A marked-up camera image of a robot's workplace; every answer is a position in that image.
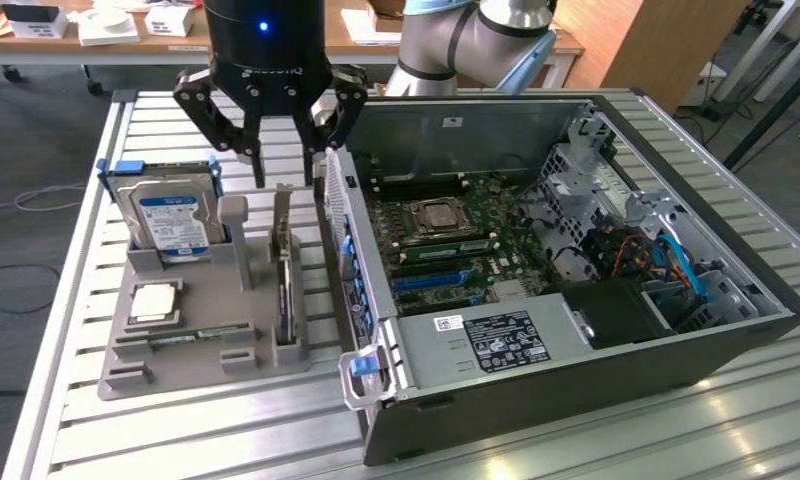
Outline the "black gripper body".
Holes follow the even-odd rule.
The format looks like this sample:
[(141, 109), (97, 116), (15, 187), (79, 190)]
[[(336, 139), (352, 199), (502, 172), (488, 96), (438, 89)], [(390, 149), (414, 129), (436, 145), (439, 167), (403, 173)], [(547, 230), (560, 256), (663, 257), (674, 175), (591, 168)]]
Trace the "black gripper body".
[(325, 4), (217, 0), (204, 3), (212, 81), (249, 115), (291, 116), (329, 87)]

